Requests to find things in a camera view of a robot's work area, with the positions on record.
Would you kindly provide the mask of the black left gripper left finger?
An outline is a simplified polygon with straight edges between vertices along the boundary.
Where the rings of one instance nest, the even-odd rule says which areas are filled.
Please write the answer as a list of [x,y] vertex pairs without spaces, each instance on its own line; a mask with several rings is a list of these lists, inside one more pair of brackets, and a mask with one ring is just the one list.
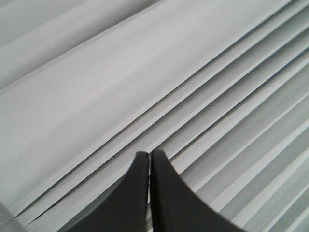
[[144,232],[149,182],[149,154],[136,153],[115,190],[67,232]]

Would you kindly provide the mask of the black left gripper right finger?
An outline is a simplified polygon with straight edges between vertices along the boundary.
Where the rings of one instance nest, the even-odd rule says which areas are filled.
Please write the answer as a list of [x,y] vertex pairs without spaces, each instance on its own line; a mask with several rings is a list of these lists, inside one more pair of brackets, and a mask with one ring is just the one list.
[[162,150],[151,152],[150,203],[155,232],[239,232],[177,174]]

